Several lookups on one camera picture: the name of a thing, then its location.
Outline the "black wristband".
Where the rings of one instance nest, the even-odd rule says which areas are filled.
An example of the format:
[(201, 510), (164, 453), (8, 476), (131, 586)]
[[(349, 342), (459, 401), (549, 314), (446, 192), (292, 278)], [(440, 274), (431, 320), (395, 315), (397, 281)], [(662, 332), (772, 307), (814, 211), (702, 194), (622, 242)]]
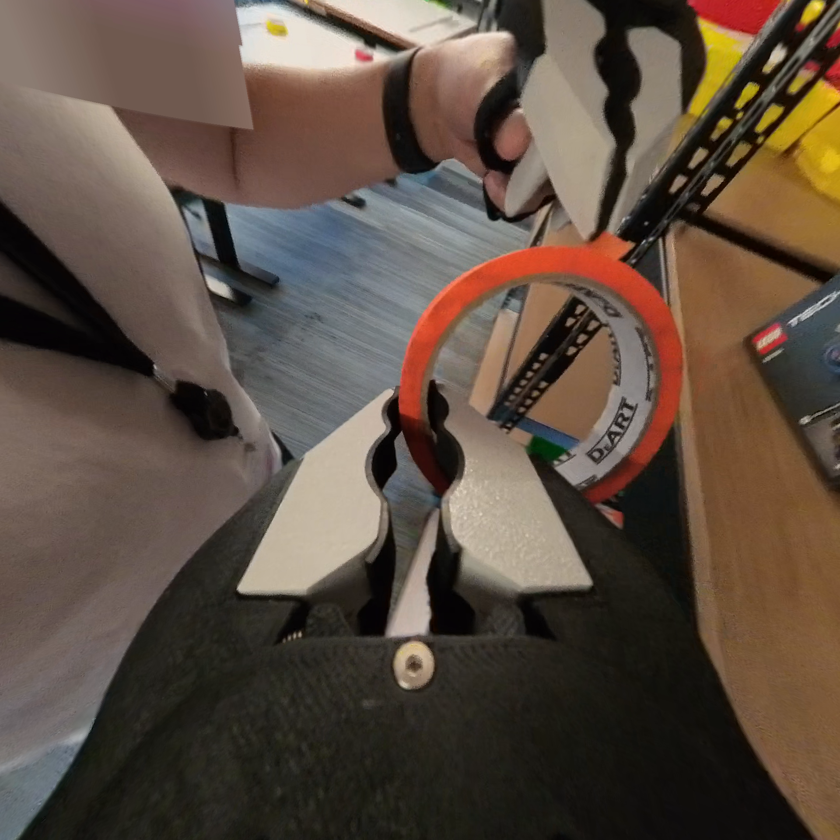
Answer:
[(422, 50), (418, 46), (399, 53), (389, 63), (382, 90), (382, 119), (389, 151), (398, 171), (419, 175), (438, 166), (425, 154), (411, 115), (413, 63)]

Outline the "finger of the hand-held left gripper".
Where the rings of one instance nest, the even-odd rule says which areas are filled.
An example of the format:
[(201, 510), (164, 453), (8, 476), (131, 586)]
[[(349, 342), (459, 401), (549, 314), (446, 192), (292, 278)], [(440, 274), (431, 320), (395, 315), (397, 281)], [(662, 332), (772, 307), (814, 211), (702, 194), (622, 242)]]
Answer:
[(523, 86), (532, 142), (523, 157), (523, 200), (546, 183), (584, 240), (610, 226), (624, 181), (624, 155), (607, 120), (610, 92), (595, 52), (606, 36), (590, 2), (542, 2), (545, 50)]
[(640, 88), (631, 103), (633, 141), (625, 153), (625, 178), (607, 230), (616, 234), (668, 152), (682, 115), (682, 49), (680, 43), (653, 27), (633, 28), (628, 46), (640, 73)]

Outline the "person's left hand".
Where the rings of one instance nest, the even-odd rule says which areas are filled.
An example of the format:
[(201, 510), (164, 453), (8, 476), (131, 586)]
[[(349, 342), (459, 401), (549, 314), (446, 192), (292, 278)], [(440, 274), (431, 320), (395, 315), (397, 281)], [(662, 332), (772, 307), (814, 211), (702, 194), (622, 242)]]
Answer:
[(515, 38), (497, 31), (421, 48), (411, 71), (409, 109), (419, 147), (436, 163), (457, 161), (480, 176), (498, 209), (504, 207), (510, 176), (482, 163), (476, 113), (517, 57)]

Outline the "orange tape roll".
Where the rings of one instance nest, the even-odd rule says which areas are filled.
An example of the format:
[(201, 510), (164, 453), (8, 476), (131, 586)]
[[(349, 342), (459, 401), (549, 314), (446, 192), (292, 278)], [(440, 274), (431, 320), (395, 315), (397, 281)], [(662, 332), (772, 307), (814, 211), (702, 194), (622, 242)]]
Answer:
[(449, 334), (471, 309), (530, 283), (553, 284), (593, 310), (614, 338), (612, 387), (591, 435), (569, 453), (560, 474), (591, 502), (629, 485), (653, 460), (676, 420), (684, 354), (672, 311), (633, 267), (615, 259), (604, 236), (582, 247), (540, 246), (487, 261), (453, 280), (427, 307), (408, 341), (398, 396), (402, 431), (415, 465), (439, 496), (454, 479), (438, 462), (428, 387)]

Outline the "person's left forearm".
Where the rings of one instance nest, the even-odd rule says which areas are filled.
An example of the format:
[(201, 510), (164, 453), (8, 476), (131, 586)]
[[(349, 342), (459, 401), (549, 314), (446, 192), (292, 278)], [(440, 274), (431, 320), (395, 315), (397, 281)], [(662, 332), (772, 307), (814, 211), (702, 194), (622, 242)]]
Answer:
[(382, 110), (388, 67), (247, 65), (251, 129), (115, 113), (168, 186), (223, 203), (298, 209), (397, 177)]

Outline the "black metal rack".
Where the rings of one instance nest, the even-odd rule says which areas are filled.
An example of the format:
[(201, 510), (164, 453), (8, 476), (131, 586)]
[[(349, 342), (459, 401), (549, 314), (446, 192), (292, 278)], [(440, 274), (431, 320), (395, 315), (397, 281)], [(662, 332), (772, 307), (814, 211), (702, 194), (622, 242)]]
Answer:
[[(698, 120), (622, 219), (618, 237), (631, 247), (623, 260), (636, 267), (675, 221), (819, 282), (836, 273), (792, 251), (707, 215), (708, 208), (759, 148), (787, 120), (838, 61), (838, 2), (822, 2), (805, 21), (810, 2), (781, 3)], [(605, 319), (573, 296), (544, 330), (500, 392), (489, 418), (505, 432), (518, 426)]]

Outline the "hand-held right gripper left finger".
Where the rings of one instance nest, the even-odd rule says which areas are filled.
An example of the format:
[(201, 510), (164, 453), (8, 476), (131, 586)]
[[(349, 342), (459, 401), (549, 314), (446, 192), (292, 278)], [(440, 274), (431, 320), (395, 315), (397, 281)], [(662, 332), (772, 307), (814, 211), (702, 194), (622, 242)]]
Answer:
[(396, 470), (397, 389), (307, 452), (237, 585), (242, 596), (389, 601), (395, 556), (384, 486)]

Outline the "grey black vehicle toy box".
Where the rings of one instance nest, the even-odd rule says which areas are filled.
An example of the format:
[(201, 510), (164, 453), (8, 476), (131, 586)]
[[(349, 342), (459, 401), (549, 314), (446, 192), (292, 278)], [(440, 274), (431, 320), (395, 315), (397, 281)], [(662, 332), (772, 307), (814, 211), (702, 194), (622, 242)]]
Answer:
[(839, 485), (839, 275), (744, 341), (763, 382), (825, 483)]

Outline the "stack of yellow boxes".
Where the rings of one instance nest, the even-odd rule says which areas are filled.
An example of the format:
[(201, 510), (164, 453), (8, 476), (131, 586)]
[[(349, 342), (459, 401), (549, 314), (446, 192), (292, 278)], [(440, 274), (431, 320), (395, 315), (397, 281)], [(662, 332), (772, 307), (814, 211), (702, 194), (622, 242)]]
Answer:
[[(706, 42), (707, 68), (689, 106), (698, 117), (737, 65), (753, 36), (710, 24), (700, 18)], [(828, 71), (769, 138), (777, 154), (792, 154), (804, 178), (815, 190), (839, 200), (838, 63)]]

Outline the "wooden desk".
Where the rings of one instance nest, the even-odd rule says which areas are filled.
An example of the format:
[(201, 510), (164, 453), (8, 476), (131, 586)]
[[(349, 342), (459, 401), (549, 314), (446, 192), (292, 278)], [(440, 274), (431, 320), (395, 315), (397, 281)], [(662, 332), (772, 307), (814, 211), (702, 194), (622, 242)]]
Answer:
[(813, 284), (691, 227), (667, 255), (700, 634), (777, 784), (816, 838), (838, 838), (838, 493), (744, 342)]

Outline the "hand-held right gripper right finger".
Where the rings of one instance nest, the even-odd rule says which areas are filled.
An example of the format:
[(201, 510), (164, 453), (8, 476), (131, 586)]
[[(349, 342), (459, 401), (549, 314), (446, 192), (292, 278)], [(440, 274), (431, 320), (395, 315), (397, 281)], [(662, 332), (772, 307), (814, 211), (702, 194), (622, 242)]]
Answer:
[(431, 386), (440, 499), (429, 589), (438, 596), (587, 592), (593, 581), (526, 450), (447, 385)]

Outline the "red bin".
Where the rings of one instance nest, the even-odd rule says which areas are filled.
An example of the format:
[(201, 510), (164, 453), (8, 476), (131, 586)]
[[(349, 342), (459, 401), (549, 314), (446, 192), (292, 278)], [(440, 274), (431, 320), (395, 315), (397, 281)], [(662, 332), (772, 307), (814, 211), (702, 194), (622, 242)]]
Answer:
[(696, 14), (715, 26), (756, 35), (782, 1), (688, 1)]

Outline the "white table black legs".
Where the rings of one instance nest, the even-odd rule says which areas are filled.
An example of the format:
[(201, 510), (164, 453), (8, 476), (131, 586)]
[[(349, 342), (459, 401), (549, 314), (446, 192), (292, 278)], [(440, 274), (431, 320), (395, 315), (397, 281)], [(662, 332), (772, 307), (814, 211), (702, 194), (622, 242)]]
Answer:
[[(470, 35), (476, 14), (471, 2), (282, 1), (235, 2), (244, 63), (307, 69), (365, 67), (406, 49)], [(282, 18), (285, 38), (266, 31), (268, 16)], [(279, 278), (238, 254), (226, 206), (174, 191), (204, 274), (220, 300), (245, 306), (256, 284), (274, 287)]]

